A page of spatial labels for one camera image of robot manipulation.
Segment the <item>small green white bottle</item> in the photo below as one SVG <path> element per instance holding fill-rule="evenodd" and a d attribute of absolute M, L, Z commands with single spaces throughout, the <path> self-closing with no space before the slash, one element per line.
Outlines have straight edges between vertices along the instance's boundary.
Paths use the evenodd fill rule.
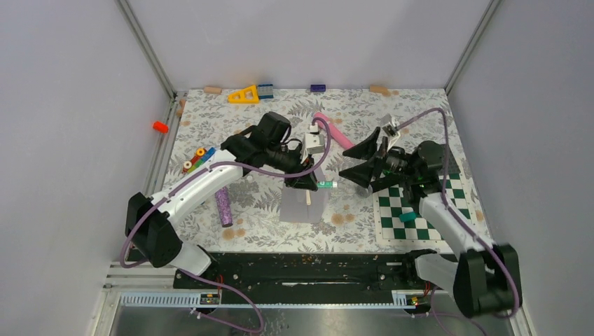
<path fill-rule="evenodd" d="M 317 187 L 320 189 L 333 189 L 338 187 L 337 181 L 319 181 Z"/>

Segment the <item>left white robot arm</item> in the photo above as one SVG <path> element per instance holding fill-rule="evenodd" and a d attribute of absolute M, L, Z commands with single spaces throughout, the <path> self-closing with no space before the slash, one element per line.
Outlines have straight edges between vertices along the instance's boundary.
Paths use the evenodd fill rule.
<path fill-rule="evenodd" d="M 190 275 L 202 288 L 213 285 L 217 269 L 207 252 L 182 241 L 174 227 L 216 192 L 251 172 L 284 179 L 288 188 L 316 191 L 315 170 L 329 154 L 331 138 L 320 129 L 329 124 L 314 118 L 294 149 L 288 148 L 291 123 L 282 115 L 267 112 L 257 125 L 229 136 L 198 169 L 174 185 L 151 196 L 138 192 L 127 206 L 124 257 L 136 247 L 146 262 L 159 268 L 171 265 Z"/>

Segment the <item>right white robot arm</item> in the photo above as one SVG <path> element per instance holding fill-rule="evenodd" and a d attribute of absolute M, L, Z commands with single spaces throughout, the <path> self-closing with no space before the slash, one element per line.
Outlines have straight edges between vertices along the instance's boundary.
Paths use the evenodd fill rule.
<path fill-rule="evenodd" d="M 398 136 L 397 132 L 380 136 L 376 127 L 362 142 L 343 151 L 345 157 L 359 159 L 361 164 L 339 175 L 374 192 L 400 187 L 408 206 L 438 231 L 454 253 L 454 261 L 429 249 L 407 253 L 403 282 L 419 288 L 428 281 L 447 291 L 467 318 L 513 316 L 523 303 L 516 250 L 481 235 L 450 201 L 446 145 L 423 141 L 407 153 L 395 146 Z"/>

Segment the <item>black microphone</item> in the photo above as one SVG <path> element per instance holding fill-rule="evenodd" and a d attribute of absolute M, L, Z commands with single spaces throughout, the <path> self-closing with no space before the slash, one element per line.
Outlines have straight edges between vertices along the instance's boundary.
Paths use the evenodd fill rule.
<path fill-rule="evenodd" d="M 357 185 L 355 191 L 357 196 L 361 198 L 367 198 L 373 194 L 373 186 L 369 185 L 367 187 L 362 187 L 360 185 Z"/>

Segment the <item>pink toy microphone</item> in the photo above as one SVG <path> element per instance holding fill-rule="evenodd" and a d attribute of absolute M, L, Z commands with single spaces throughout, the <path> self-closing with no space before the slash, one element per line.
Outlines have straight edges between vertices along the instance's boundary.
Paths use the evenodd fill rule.
<path fill-rule="evenodd" d="M 354 146 L 354 144 L 348 139 L 348 137 L 343 134 L 334 124 L 333 121 L 324 115 L 321 112 L 317 112 L 314 114 L 315 118 L 321 118 L 322 120 L 326 121 L 329 126 L 328 133 L 329 135 L 335 140 L 342 148 L 345 150 L 350 149 Z"/>

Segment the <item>green white chessboard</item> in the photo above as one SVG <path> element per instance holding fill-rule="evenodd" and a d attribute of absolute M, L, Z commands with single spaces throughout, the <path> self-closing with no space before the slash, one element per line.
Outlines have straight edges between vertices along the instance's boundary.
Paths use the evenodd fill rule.
<path fill-rule="evenodd" d="M 446 194 L 465 218 L 476 224 L 474 205 L 471 203 L 468 179 L 460 172 L 448 176 Z M 399 215 L 413 209 L 397 185 L 372 194 L 376 241 L 382 245 L 441 244 L 442 236 L 433 225 L 417 214 L 414 221 L 402 223 Z"/>

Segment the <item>teal block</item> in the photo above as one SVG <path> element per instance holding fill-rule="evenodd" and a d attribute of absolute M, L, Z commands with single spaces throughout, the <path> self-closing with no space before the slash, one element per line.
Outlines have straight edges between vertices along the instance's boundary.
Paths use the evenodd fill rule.
<path fill-rule="evenodd" d="M 402 213 L 399 215 L 399 220 L 402 223 L 414 221 L 416 218 L 417 218 L 417 215 L 414 211 L 408 212 L 408 213 Z"/>

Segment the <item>wooden block right back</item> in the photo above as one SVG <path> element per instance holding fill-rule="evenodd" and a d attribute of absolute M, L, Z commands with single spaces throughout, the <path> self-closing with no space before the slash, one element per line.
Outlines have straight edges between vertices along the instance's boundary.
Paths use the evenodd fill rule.
<path fill-rule="evenodd" d="M 384 97 L 390 97 L 392 94 L 387 87 L 381 85 L 370 85 L 369 92 L 376 93 Z"/>

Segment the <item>wooden block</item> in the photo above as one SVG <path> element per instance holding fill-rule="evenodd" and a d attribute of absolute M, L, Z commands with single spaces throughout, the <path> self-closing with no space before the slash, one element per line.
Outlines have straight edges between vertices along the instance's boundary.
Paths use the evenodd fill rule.
<path fill-rule="evenodd" d="M 203 87 L 203 92 L 210 95 L 221 95 L 222 88 L 220 87 L 212 87 L 212 86 L 205 86 Z"/>
<path fill-rule="evenodd" d="M 390 97 L 392 94 L 387 87 L 381 85 L 370 85 L 369 92 L 376 93 L 384 97 Z"/>

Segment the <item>dark purple lego brick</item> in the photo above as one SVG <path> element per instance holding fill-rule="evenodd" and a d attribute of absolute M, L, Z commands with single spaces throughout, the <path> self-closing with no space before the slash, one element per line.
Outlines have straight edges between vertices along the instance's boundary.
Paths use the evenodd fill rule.
<path fill-rule="evenodd" d="M 326 86 L 325 86 L 325 84 L 311 84 L 310 91 L 311 92 L 325 92 Z"/>

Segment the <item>purple glitter microphone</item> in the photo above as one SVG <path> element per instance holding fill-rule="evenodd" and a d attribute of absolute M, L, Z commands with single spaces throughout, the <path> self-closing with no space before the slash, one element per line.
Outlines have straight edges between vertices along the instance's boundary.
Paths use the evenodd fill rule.
<path fill-rule="evenodd" d="M 230 198 L 227 187 L 223 187 L 215 193 L 216 205 L 219 212 L 219 219 L 223 228 L 233 225 L 233 216 L 230 208 Z"/>

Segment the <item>blue grey lego brick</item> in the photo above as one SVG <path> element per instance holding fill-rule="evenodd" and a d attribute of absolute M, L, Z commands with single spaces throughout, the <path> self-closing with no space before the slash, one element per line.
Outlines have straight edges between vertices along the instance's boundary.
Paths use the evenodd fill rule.
<path fill-rule="evenodd" d="M 274 88 L 273 84 L 261 84 L 256 86 L 256 92 L 259 99 L 273 99 Z"/>

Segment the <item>colourful lego toy stack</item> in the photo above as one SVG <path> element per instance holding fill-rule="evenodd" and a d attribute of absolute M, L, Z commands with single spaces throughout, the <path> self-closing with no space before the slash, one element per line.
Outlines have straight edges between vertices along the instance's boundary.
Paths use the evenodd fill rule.
<path fill-rule="evenodd" d="M 211 148 L 198 148 L 194 154 L 194 156 L 188 160 L 185 161 L 183 163 L 182 166 L 182 173 L 186 174 L 188 172 L 192 172 L 193 170 L 196 170 L 200 165 L 202 165 L 204 162 L 208 161 L 208 159 L 210 159 L 211 156 L 213 156 L 213 154 L 216 152 L 216 149 L 214 147 Z"/>

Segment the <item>orange red cylinder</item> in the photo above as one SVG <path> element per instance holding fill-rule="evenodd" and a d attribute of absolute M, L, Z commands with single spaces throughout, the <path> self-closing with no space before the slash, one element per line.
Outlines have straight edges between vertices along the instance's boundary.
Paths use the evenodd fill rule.
<path fill-rule="evenodd" d="M 161 134 L 166 134 L 169 132 L 169 126 L 160 121 L 155 121 L 152 124 L 152 128 Z"/>

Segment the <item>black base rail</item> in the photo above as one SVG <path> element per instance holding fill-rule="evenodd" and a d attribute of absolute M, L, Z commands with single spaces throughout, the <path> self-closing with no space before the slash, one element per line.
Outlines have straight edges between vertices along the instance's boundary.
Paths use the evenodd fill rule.
<path fill-rule="evenodd" d="M 264 305 L 380 305 L 392 291 L 424 295 L 435 284 L 412 276 L 404 253 L 215 253 L 202 274 Z"/>

